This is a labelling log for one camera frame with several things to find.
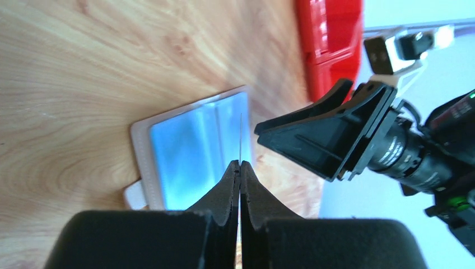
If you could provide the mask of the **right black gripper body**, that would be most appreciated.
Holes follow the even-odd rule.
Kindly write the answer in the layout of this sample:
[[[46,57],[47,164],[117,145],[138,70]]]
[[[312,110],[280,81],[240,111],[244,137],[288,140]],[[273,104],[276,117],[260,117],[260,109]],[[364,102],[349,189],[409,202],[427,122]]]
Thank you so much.
[[[431,194],[428,217],[444,222],[470,253],[474,252],[474,92],[434,109],[424,124],[405,100],[396,117],[363,139],[351,152],[346,170],[369,169],[396,180],[404,196]]]

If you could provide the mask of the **beige card holder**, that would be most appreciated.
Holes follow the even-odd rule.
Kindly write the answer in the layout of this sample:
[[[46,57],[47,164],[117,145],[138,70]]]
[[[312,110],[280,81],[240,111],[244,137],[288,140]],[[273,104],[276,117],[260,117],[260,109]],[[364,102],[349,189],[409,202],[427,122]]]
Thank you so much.
[[[131,125],[139,180],[124,190],[131,210],[185,210],[239,160],[255,164],[247,85],[190,103]]]

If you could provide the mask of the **VIP black credit card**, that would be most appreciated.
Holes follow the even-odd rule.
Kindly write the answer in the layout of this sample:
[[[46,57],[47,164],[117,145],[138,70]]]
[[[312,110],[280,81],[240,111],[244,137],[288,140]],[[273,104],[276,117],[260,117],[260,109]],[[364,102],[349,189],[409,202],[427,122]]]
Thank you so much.
[[[239,129],[239,165],[242,163],[242,140],[243,140],[243,114],[240,113],[240,121],[239,121],[240,129]]]

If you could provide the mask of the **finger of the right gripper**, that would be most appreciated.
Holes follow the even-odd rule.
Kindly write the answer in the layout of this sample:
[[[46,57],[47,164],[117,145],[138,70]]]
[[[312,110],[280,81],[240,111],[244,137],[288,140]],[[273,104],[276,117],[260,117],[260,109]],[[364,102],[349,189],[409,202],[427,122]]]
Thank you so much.
[[[258,123],[257,143],[332,182],[361,174],[372,146],[389,129],[386,117],[397,89],[379,81],[358,88],[341,78],[321,99],[286,115]]]

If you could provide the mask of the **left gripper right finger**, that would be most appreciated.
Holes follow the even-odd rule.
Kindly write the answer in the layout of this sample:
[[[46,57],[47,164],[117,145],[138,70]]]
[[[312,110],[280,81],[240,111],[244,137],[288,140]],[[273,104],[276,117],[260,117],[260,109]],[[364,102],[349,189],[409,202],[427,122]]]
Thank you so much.
[[[240,165],[244,268],[426,268],[412,233],[386,219],[305,219]]]

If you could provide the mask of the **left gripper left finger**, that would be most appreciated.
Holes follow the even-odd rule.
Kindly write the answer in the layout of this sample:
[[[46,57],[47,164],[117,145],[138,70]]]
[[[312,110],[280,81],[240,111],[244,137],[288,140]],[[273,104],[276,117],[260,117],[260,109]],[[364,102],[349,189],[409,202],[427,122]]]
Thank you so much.
[[[82,211],[62,229],[46,268],[234,268],[240,165],[182,211]]]

